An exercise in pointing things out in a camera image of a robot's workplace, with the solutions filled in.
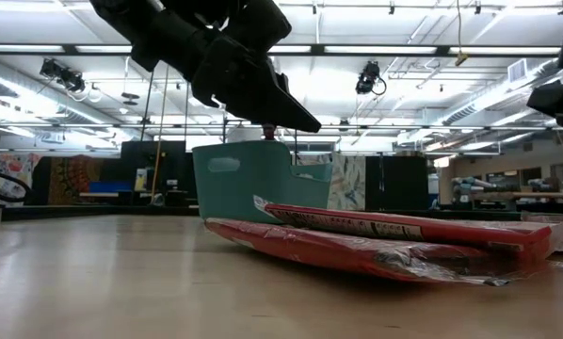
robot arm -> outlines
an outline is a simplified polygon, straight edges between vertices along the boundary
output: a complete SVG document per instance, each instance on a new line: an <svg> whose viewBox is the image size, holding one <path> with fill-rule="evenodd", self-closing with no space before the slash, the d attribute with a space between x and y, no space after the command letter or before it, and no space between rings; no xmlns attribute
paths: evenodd
<svg viewBox="0 0 563 339"><path fill-rule="evenodd" d="M321 127L266 55L292 30L271 0L164 0L164 9L150 0L90 1L131 42L135 62L150 72L167 62L203 104L218 107L214 97L236 117L306 132Z"/></svg>

ceiling light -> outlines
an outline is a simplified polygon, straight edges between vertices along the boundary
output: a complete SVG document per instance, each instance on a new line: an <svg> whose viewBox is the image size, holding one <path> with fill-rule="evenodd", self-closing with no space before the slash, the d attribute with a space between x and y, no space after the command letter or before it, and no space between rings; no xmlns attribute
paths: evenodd
<svg viewBox="0 0 563 339"><path fill-rule="evenodd" d="M491 126L503 126L503 125L508 124L508 123L513 123L513 122L518 121L518 120L520 120L520 119L522 119L526 116L533 114L534 112L535 112L535 110L527 109L524 112L512 114L512 115L505 117L505 118L503 118L499 121L496 121L496 122L492 123Z"/></svg>
<svg viewBox="0 0 563 339"><path fill-rule="evenodd" d="M547 127L541 126L496 126L491 127L492 131L545 131Z"/></svg>
<svg viewBox="0 0 563 339"><path fill-rule="evenodd" d="M0 1L0 11L17 11L17 12L54 12L68 10L95 10L93 6L87 3L67 4L66 6L57 3L26 3L24 1Z"/></svg>
<svg viewBox="0 0 563 339"><path fill-rule="evenodd" d="M4 122L4 123L0 123L0 125L2 126L13 126L13 127L52 127L53 124L52 123L18 123L18 122Z"/></svg>
<svg viewBox="0 0 563 339"><path fill-rule="evenodd" d="M131 53L130 45L92 45L74 46L79 53Z"/></svg>
<svg viewBox="0 0 563 339"><path fill-rule="evenodd" d="M548 55L560 53L560 47L451 47L449 54L457 55Z"/></svg>
<svg viewBox="0 0 563 339"><path fill-rule="evenodd" d="M271 47L269 53L311 53L311 46L301 45L277 45Z"/></svg>
<svg viewBox="0 0 563 339"><path fill-rule="evenodd" d="M421 55L434 54L436 47L425 46L326 46L324 51L330 54L383 54L383 55Z"/></svg>
<svg viewBox="0 0 563 339"><path fill-rule="evenodd" d="M509 142L514 142L517 140L520 140L521 138L525 138L525 137L529 137L532 136L533 132L529 132L529 133L524 133L524 134L520 134L514 137L508 137L507 139L502 140L502 143L509 143Z"/></svg>
<svg viewBox="0 0 563 339"><path fill-rule="evenodd" d="M64 47L61 45L0 44L0 52L64 53Z"/></svg>
<svg viewBox="0 0 563 339"><path fill-rule="evenodd" d="M2 132L8 132L11 134L15 134L21 137L35 137L35 134L33 134L30 131L26 131L23 128L19 128L19 127L9 127L9 128L2 128L0 127L0 131Z"/></svg>
<svg viewBox="0 0 563 339"><path fill-rule="evenodd" d="M68 128L81 128L81 127L89 127L89 128L107 128L107 127L112 127L112 124L108 124L108 123L100 123L100 124L88 124L88 123L66 123L63 124L62 127L68 127Z"/></svg>
<svg viewBox="0 0 563 339"><path fill-rule="evenodd" d="M459 149L461 151L473 151L473 150L479 150L481 148L485 148L485 147L489 147L490 145L492 145L494 142L490 142L490 141L485 141L485 142L473 142L471 144L467 144L467 145L463 145L461 146Z"/></svg>

fluorescent light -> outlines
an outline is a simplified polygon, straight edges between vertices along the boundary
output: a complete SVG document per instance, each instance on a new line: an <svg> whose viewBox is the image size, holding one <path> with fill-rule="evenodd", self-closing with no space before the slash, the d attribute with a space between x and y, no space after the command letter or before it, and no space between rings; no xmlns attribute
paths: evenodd
<svg viewBox="0 0 563 339"><path fill-rule="evenodd" d="M463 54L474 55L556 55L560 47L461 47ZM451 47L449 54L459 54L459 47Z"/></svg>
<svg viewBox="0 0 563 339"><path fill-rule="evenodd" d="M425 46L326 46L324 48L326 53L341 54L341 53L355 53L355 54L434 54L436 47Z"/></svg>
<svg viewBox="0 0 563 339"><path fill-rule="evenodd" d="M24 123L24 122L3 122L0 126L14 126L14 127L52 127L52 123Z"/></svg>
<svg viewBox="0 0 563 339"><path fill-rule="evenodd" d="M473 151L479 150L481 148L489 147L494 142L485 141L485 142L473 142L471 144L463 145L459 148L460 151Z"/></svg>
<svg viewBox="0 0 563 339"><path fill-rule="evenodd" d="M477 131L477 130L483 130L485 129L484 126L443 126L442 128L446 128L446 129L450 129L450 130L472 130L472 131Z"/></svg>
<svg viewBox="0 0 563 339"><path fill-rule="evenodd" d="M271 47L269 53L311 53L311 46L277 45Z"/></svg>
<svg viewBox="0 0 563 339"><path fill-rule="evenodd" d="M495 126L491 127L493 131L545 131L547 127L540 126Z"/></svg>
<svg viewBox="0 0 563 339"><path fill-rule="evenodd" d="M13 12L56 12L68 10L94 10L93 6L87 3L76 3L60 5L57 3L26 3L24 1L0 1L0 11Z"/></svg>
<svg viewBox="0 0 563 339"><path fill-rule="evenodd" d="M92 45L74 46L79 53L131 53L131 45Z"/></svg>
<svg viewBox="0 0 563 339"><path fill-rule="evenodd" d="M0 152L49 152L49 149L0 149Z"/></svg>
<svg viewBox="0 0 563 339"><path fill-rule="evenodd" d="M19 128L19 127L9 127L9 128L2 128L0 127L0 131L2 132L8 132L11 134L15 134L21 137L35 137L35 135L30 132L30 131L26 131L23 128Z"/></svg>
<svg viewBox="0 0 563 339"><path fill-rule="evenodd" d="M496 122L492 123L491 126L503 126L503 125L508 124L508 123L513 123L513 122L518 121L518 120L520 120L520 119L522 119L526 116L533 114L534 112L536 112L536 111L533 110L533 109L527 109L524 112L512 114L512 115L505 117L505 118L503 118L499 121L496 121Z"/></svg>
<svg viewBox="0 0 563 339"><path fill-rule="evenodd" d="M503 143L514 142L514 141L520 140L521 138L529 137L529 136L532 136L532 135L533 135L533 132L524 133L524 134L520 134L520 135L517 135L517 136L514 136L514 137L508 137L507 139L504 139L501 142L503 142Z"/></svg>
<svg viewBox="0 0 563 339"><path fill-rule="evenodd" d="M64 53L61 45L0 44L0 52Z"/></svg>
<svg viewBox="0 0 563 339"><path fill-rule="evenodd" d="M62 124L62 127L70 127L70 128L77 128L77 127L89 127L89 128L107 128L107 127L114 127L111 123L66 123Z"/></svg>
<svg viewBox="0 0 563 339"><path fill-rule="evenodd" d="M466 155L466 156L492 156L501 155L498 152L425 152L426 155Z"/></svg>

wall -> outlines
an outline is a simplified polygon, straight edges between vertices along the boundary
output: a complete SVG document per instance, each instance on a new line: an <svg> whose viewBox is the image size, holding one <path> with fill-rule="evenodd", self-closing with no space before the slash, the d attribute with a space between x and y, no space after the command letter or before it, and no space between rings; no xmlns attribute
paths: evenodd
<svg viewBox="0 0 563 339"><path fill-rule="evenodd" d="M489 173L537 167L541 167L541 175L546 178L551 176L552 165L557 164L563 164L563 146L558 146L551 140L535 142L531 152L525 152L521 147L488 159L476 158L474 163L467 158L454 159L451 163L455 167L455 176L483 175L483 179Z"/></svg>
<svg viewBox="0 0 563 339"><path fill-rule="evenodd" d="M449 204L453 201L453 183L455 175L455 160L452 159L449 167L438 169L439 172L439 203Z"/></svg>

desk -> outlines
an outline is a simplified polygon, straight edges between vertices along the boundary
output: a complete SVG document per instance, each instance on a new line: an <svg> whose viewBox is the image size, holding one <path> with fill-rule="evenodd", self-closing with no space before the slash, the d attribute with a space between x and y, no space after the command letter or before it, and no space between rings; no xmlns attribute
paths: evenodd
<svg viewBox="0 0 563 339"><path fill-rule="evenodd" d="M518 199L563 199L563 192L475 192L470 195L472 203L475 202L504 202L508 210L516 211Z"/></svg>
<svg viewBox="0 0 563 339"><path fill-rule="evenodd" d="M393 282L268 257L202 225L5 223L0 338L563 339L563 268L503 287Z"/></svg>

